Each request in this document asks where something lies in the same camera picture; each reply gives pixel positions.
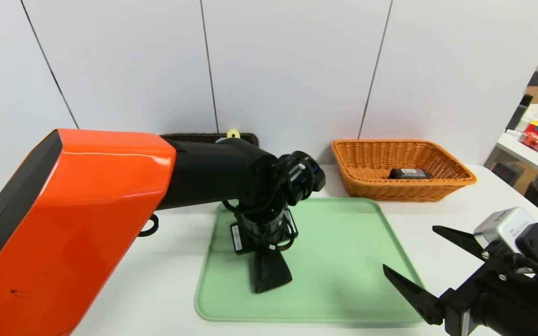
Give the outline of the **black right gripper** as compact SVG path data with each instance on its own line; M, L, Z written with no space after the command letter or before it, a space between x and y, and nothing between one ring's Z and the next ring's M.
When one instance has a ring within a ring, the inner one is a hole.
M502 336L538 336L538 242L527 243L526 253L520 254L500 243L484 250L469 232L440 225L432 231L484 264L440 299L382 266L384 276L427 324L444 321L451 336L468 336L480 326Z

